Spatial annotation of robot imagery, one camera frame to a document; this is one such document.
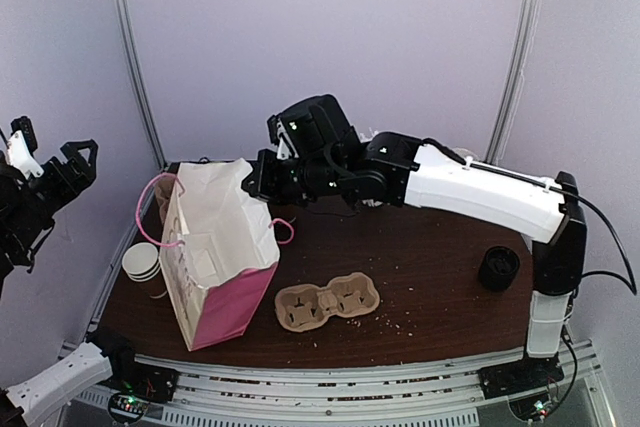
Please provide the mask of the stack of paper cups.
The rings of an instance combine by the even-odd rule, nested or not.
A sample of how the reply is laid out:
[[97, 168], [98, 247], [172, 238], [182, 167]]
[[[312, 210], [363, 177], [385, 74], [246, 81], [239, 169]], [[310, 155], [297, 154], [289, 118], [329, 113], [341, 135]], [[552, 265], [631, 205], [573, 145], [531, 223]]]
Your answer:
[[149, 298], [161, 299], [167, 295], [159, 252], [154, 244], [140, 242], [129, 247], [123, 255], [121, 264], [127, 277]]

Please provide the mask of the pink paper bag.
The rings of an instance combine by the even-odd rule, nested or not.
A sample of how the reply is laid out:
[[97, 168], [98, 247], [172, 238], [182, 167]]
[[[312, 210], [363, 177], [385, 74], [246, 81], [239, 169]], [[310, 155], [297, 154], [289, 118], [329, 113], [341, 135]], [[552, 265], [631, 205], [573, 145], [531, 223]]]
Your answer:
[[159, 263], [189, 351], [242, 336], [276, 273], [280, 248], [295, 234], [241, 187], [244, 159], [182, 163], [160, 239]]

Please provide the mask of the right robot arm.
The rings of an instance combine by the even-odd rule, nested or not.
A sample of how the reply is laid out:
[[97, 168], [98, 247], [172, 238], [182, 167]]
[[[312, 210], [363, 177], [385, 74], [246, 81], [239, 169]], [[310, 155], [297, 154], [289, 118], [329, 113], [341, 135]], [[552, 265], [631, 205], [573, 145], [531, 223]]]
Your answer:
[[531, 241], [533, 294], [519, 387], [535, 387], [558, 354], [570, 295], [584, 269], [587, 225], [572, 175], [535, 177], [463, 157], [433, 138], [382, 132], [359, 139], [331, 94], [295, 103], [267, 121], [262, 149], [242, 182], [250, 196], [307, 206], [340, 196], [435, 208], [518, 232]]

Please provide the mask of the cardboard cup carrier stack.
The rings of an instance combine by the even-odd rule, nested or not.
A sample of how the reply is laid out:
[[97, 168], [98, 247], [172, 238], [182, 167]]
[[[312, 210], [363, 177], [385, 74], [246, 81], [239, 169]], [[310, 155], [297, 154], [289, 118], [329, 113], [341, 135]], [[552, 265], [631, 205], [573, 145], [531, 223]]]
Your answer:
[[154, 183], [154, 197], [158, 206], [160, 223], [164, 224], [173, 192], [175, 179], [173, 177], [162, 177]]

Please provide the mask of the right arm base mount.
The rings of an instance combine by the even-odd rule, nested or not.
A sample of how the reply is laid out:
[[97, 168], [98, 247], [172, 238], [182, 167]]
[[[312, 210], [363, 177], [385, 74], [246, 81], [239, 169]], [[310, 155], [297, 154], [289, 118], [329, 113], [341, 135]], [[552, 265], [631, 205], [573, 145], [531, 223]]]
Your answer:
[[542, 388], [549, 380], [564, 379], [558, 355], [550, 358], [524, 355], [517, 361], [483, 367], [477, 374], [487, 400]]

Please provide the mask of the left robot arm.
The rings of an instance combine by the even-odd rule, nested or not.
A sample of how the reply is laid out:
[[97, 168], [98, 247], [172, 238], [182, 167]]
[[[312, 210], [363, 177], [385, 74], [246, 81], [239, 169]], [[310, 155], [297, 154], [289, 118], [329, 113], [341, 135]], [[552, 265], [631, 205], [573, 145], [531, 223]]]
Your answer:
[[[1, 278], [16, 267], [32, 271], [35, 256], [55, 227], [54, 215], [95, 181], [98, 145], [67, 142], [64, 162], [39, 164], [36, 144], [14, 132], [1, 154]], [[131, 343], [98, 329], [64, 359], [41, 373], [1, 390], [3, 426], [39, 426], [85, 389], [110, 379], [123, 391], [137, 389], [144, 371]]]

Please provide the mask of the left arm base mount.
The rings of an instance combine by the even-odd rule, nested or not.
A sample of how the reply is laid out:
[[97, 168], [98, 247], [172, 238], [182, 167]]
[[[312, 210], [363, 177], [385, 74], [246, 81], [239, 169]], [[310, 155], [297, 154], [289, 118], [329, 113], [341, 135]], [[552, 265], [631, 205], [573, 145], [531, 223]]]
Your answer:
[[177, 370], [141, 363], [131, 356], [110, 362], [113, 373], [99, 385], [154, 403], [173, 400], [179, 378]]

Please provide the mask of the single cardboard cup carrier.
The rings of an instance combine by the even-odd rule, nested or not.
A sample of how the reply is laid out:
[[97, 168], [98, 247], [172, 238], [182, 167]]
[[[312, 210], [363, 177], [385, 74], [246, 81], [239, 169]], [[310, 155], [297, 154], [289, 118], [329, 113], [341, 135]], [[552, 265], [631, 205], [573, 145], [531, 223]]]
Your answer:
[[380, 305], [373, 280], [363, 272], [331, 279], [325, 286], [299, 284], [281, 289], [274, 307], [281, 327], [303, 333], [324, 326], [331, 317], [368, 315]]

